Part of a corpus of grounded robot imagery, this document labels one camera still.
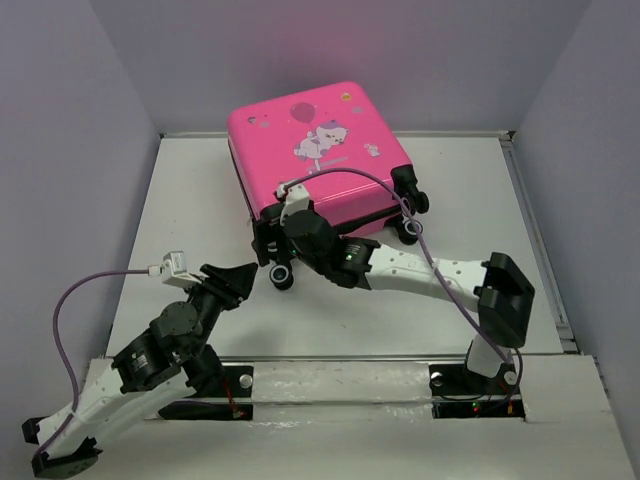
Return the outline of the pink kids suitcase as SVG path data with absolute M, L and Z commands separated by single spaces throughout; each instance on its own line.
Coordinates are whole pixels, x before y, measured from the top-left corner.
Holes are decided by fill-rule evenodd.
M 251 214 L 252 248 L 272 284 L 293 284 L 294 253 L 281 228 L 282 184 L 304 183 L 315 211 L 339 234 L 366 236 L 385 227 L 412 245 L 429 209 L 413 163 L 365 90 L 340 82 L 247 105 L 227 120 L 228 145 Z

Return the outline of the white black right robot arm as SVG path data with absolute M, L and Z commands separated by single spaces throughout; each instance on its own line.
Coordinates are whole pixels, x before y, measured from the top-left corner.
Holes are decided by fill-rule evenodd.
M 387 244 L 339 236 L 312 210 L 282 222 L 291 253 L 347 289 L 399 291 L 452 302 L 476 331 L 460 368 L 462 384 L 482 392 L 526 343 L 535 288 L 515 261 L 494 252 L 485 261 L 427 260 Z

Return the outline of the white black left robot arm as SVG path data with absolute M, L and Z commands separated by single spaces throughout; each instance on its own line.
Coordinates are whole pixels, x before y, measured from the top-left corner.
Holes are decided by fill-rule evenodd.
M 48 417 L 26 420 L 26 442 L 37 445 L 31 466 L 38 479 L 70 479 L 93 466 L 103 447 L 152 414 L 201 411 L 214 420 L 247 421 L 249 404 L 237 403 L 240 373 L 227 374 L 208 340 L 221 313 L 247 300 L 258 266 L 234 268 L 204 264 L 197 275 L 180 252 L 143 269 L 187 295 L 164 307 L 149 326 L 110 359 L 93 381 L 71 382 L 71 403 Z

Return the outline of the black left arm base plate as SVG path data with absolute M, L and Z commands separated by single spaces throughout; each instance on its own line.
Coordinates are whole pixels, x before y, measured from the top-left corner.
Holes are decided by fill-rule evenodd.
M 254 366 L 225 364 L 224 368 L 223 380 L 173 401 L 156 417 L 167 421 L 251 421 Z

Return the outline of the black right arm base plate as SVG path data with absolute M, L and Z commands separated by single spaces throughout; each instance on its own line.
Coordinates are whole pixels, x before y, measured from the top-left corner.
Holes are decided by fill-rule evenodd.
M 466 369 L 462 363 L 436 364 L 429 387 L 435 419 L 525 418 L 514 366 L 502 366 L 494 378 Z

